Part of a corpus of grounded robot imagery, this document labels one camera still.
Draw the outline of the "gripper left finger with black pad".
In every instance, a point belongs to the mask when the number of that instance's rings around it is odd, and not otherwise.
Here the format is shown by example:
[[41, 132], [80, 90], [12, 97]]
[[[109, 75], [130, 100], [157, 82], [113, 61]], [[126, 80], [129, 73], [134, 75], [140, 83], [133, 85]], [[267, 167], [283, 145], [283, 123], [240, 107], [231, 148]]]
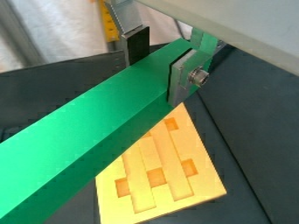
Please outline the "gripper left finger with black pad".
[[116, 23], [129, 67], [149, 54], [149, 27], [142, 24], [134, 0], [104, 0], [104, 3]]

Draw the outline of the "gripper right finger metal plate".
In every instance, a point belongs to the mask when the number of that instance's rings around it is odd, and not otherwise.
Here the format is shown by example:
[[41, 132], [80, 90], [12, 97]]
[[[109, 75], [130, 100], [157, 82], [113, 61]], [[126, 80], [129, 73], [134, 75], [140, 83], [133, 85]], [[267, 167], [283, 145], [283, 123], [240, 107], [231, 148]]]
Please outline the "gripper right finger metal plate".
[[176, 107], [200, 87], [209, 73], [203, 70], [211, 56], [195, 49], [188, 49], [170, 64], [166, 100]]

